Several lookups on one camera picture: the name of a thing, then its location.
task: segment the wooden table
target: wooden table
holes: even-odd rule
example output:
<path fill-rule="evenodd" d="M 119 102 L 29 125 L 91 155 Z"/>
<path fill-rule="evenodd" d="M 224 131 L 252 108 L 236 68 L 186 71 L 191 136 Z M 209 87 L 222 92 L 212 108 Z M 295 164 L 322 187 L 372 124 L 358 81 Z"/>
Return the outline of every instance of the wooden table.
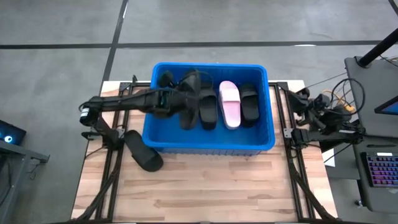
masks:
<path fill-rule="evenodd" d="M 117 95 L 119 83 L 104 82 L 101 96 Z M 292 80 L 288 83 L 293 91 L 304 87 L 304 82 L 301 80 Z M 273 88 L 270 88 L 270 94 L 276 142 L 270 151 L 258 156 L 162 154 L 163 168 L 152 173 L 142 170 L 131 157 L 130 150 L 125 147 L 113 221 L 296 221 Z M 281 94 L 285 107 L 284 95 L 282 92 Z M 287 110 L 284 111 L 285 117 L 288 118 Z M 113 114 L 113 112 L 103 114 L 110 126 Z M 141 133 L 144 117 L 145 115 L 139 111 L 130 111 L 128 129 L 135 129 Z M 99 147 L 101 147 L 100 139 L 91 141 L 87 153 Z M 104 149 L 86 159 L 72 218 L 81 215 L 98 193 L 105 157 L 106 150 Z M 336 208 L 321 151 L 316 147 L 308 147 L 303 150 L 303 157 L 312 192 L 328 212 L 336 217 Z M 300 198 L 304 214 L 306 214 L 301 190 Z M 104 216 L 106 216 L 107 204 L 105 201 Z"/>

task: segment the slide sandal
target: slide sandal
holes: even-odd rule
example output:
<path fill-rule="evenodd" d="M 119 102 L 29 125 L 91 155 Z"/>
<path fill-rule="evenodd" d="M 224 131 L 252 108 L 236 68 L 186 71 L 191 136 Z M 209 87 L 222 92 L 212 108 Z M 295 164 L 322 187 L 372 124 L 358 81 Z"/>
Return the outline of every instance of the slide sandal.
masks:
<path fill-rule="evenodd" d="M 217 124 L 217 96 L 212 88 L 204 88 L 200 90 L 199 114 L 201 125 L 205 130 L 216 128 Z"/>
<path fill-rule="evenodd" d="M 242 126 L 250 128 L 255 125 L 260 117 L 259 96 L 253 84 L 244 84 L 239 87 L 241 96 Z"/>
<path fill-rule="evenodd" d="M 230 81 L 220 83 L 219 102 L 224 123 L 228 129 L 236 129 L 241 124 L 241 99 L 236 85 Z"/>
<path fill-rule="evenodd" d="M 155 172 L 162 168 L 162 157 L 155 149 L 144 144 L 141 135 L 137 131 L 130 130 L 124 133 L 124 142 L 141 168 L 149 172 Z"/>

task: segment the rgb keyboard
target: rgb keyboard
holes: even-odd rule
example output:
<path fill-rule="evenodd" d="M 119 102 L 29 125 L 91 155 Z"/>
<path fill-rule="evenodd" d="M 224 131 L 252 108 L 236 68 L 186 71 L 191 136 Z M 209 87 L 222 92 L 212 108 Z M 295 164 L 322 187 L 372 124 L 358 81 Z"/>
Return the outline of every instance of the rgb keyboard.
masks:
<path fill-rule="evenodd" d="M 361 155 L 372 187 L 398 187 L 398 154 L 363 152 Z"/>

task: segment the storage bin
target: storage bin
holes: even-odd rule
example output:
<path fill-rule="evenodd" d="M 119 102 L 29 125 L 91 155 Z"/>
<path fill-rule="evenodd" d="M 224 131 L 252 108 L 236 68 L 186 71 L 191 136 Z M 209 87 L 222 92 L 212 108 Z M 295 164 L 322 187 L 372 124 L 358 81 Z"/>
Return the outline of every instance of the storage bin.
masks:
<path fill-rule="evenodd" d="M 218 122 L 211 131 L 204 130 L 200 118 L 191 130 L 180 128 L 178 114 L 169 119 L 155 118 L 152 114 L 145 117 L 142 138 L 144 143 L 159 152 L 184 154 L 216 154 L 253 156 L 261 151 L 270 150 L 275 144 L 266 69 L 260 65 L 239 65 L 220 63 L 158 63 L 153 70 L 150 87 L 158 88 L 158 78 L 167 70 L 179 81 L 183 75 L 197 69 L 213 77 L 213 86 L 218 96 L 218 87 L 222 81 L 229 80 L 237 87 L 245 83 L 255 85 L 259 95 L 259 121 L 251 128 L 228 129 L 218 107 Z"/>

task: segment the black slide sandal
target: black slide sandal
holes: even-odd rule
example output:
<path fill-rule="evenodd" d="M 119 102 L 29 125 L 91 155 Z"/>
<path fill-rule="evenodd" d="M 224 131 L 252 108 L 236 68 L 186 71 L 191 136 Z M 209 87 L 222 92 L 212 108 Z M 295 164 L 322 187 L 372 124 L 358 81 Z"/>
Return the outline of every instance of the black slide sandal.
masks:
<path fill-rule="evenodd" d="M 239 87 L 241 96 L 241 124 L 245 128 L 251 128 L 260 117 L 259 96 L 253 84 L 244 84 Z"/>
<path fill-rule="evenodd" d="M 216 128 L 217 124 L 217 96 L 212 88 L 203 88 L 200 90 L 199 114 L 201 125 L 205 130 Z"/>
<path fill-rule="evenodd" d="M 155 172 L 162 168 L 162 157 L 155 149 L 149 148 L 144 144 L 141 135 L 137 131 L 130 130 L 124 133 L 124 142 L 141 168 L 149 172 Z"/>

